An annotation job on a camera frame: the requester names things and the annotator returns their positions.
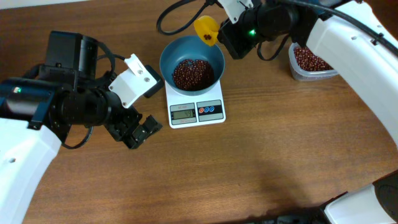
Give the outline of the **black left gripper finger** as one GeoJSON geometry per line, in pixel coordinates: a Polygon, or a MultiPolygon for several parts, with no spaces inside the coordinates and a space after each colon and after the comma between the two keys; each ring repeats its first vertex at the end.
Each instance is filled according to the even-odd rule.
{"type": "Polygon", "coordinates": [[[162,127],[162,124],[159,123],[152,115],[150,115],[134,130],[132,136],[135,140],[146,140],[153,134],[160,131],[162,127]]]}
{"type": "Polygon", "coordinates": [[[123,138],[123,143],[129,149],[137,149],[146,140],[146,133],[132,133],[123,138]]]}

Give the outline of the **yellow measuring scoop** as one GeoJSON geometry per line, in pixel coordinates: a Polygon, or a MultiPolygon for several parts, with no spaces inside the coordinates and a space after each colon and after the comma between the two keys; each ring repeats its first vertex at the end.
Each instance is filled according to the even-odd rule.
{"type": "Polygon", "coordinates": [[[208,46],[212,47],[218,42],[220,25],[210,16],[201,16],[193,23],[197,36],[208,46]],[[210,35],[211,40],[205,40],[204,35],[210,35]]]}

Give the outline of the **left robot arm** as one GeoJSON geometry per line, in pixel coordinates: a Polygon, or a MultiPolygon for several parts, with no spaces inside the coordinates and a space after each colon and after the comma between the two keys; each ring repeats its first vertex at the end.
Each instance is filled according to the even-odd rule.
{"type": "Polygon", "coordinates": [[[124,58],[127,69],[118,74],[113,68],[117,58],[92,37],[52,31],[45,62],[1,82],[2,223],[23,221],[72,126],[82,125],[89,132],[103,126],[129,149],[137,149],[161,129],[154,117],[144,118],[133,104],[161,90],[162,77],[136,55],[124,58]],[[97,77],[102,57],[112,68],[97,77]]]}

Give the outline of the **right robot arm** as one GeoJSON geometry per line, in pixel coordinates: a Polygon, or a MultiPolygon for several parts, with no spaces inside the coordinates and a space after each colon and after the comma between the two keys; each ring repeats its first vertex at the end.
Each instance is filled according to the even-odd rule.
{"type": "MultiPolygon", "coordinates": [[[[397,41],[363,1],[220,1],[218,40],[234,59],[278,36],[331,65],[397,139],[397,41]]],[[[397,172],[273,223],[396,223],[397,172]]]]}

